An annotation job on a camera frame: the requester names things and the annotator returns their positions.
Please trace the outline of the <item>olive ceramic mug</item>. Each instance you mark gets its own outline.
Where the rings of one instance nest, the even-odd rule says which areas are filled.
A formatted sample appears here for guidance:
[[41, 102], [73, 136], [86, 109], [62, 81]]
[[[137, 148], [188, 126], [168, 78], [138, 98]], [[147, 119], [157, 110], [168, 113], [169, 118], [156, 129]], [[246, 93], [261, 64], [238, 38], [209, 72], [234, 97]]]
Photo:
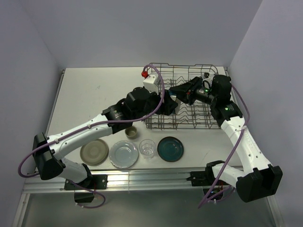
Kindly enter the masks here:
[[127, 129], [125, 129], [125, 135], [128, 139], [134, 140], [138, 136], [138, 130], [135, 126], [131, 126]]

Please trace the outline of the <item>clear glass tumbler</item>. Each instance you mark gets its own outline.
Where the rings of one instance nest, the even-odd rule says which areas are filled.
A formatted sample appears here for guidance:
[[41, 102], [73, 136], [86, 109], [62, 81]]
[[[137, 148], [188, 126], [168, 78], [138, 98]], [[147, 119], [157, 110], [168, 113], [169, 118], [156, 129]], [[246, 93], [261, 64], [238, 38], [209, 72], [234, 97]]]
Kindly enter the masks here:
[[142, 140], [139, 144], [139, 151], [143, 158], [151, 159], [154, 157], [156, 152], [156, 144], [153, 140], [145, 139]]

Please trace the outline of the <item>teal white ceramic bowl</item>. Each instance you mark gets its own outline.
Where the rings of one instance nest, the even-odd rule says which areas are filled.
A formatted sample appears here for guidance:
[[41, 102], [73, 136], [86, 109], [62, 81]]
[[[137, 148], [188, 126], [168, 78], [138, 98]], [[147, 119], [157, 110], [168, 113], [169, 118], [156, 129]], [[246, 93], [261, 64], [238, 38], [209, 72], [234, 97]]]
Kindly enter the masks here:
[[181, 101], [177, 98], [177, 96], [176, 95], [171, 95], [170, 96], [171, 97], [171, 99], [176, 103], [175, 104], [175, 108], [174, 108], [174, 110], [173, 110], [173, 114], [178, 114], [178, 112], [179, 112], [179, 110], [180, 110], [180, 106], [181, 106]]

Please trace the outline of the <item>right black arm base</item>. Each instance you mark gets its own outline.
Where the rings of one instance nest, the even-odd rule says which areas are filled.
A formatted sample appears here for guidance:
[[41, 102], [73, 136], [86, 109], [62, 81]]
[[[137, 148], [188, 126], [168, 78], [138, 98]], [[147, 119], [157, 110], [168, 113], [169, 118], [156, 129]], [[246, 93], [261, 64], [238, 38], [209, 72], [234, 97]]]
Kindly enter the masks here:
[[[192, 171], [190, 172], [190, 177], [186, 179], [191, 182], [193, 187], [203, 187], [203, 193], [206, 195], [208, 189], [206, 186], [211, 186], [212, 182], [207, 178], [206, 171]], [[216, 186], [211, 190], [210, 194], [207, 197], [207, 202], [217, 203], [225, 200], [229, 197], [235, 189], [232, 186], [229, 186], [222, 180], [218, 180]]]

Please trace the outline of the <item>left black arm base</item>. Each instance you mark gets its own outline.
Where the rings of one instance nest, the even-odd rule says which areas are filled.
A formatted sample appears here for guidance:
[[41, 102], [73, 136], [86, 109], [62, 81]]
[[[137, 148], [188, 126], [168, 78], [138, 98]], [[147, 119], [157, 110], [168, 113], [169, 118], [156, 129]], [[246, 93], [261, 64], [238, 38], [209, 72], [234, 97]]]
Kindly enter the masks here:
[[[65, 180], [64, 190], [74, 191], [74, 201], [77, 206], [83, 209], [96, 209], [103, 206], [106, 202], [104, 194], [99, 190], [107, 188], [107, 175], [92, 175], [91, 179], [82, 183], [75, 183], [72, 180]], [[97, 197], [102, 199], [99, 205], [89, 205]]]

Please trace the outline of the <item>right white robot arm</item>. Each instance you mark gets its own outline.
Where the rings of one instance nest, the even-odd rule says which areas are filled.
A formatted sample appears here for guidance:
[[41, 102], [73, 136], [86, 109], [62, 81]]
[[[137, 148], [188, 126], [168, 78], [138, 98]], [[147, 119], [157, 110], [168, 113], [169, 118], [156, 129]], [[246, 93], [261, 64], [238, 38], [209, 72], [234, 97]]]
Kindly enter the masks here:
[[276, 193], [283, 172], [273, 166], [254, 141], [247, 124], [250, 117], [244, 117], [240, 108], [231, 100], [236, 88], [231, 78], [215, 75], [210, 87], [199, 77], [169, 90], [181, 102], [192, 105], [195, 101], [208, 104], [211, 115], [233, 144], [225, 161], [208, 163], [205, 180], [216, 186], [223, 181], [236, 189], [243, 202], [251, 202]]

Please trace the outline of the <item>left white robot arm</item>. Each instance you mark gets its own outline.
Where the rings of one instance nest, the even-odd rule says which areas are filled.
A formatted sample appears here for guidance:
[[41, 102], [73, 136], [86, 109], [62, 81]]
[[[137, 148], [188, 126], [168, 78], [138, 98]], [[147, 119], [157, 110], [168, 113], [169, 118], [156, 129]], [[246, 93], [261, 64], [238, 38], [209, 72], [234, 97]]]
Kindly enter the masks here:
[[168, 90], [161, 97], [144, 87], [136, 87], [126, 98], [103, 110], [87, 123], [69, 131], [47, 137], [44, 133], [35, 135], [33, 158], [42, 180], [57, 176], [74, 181], [80, 188], [92, 184], [92, 176], [86, 164], [72, 162], [65, 158], [70, 152], [96, 139], [115, 134], [132, 126], [133, 120], [141, 121], [153, 114], [170, 115], [178, 103]]

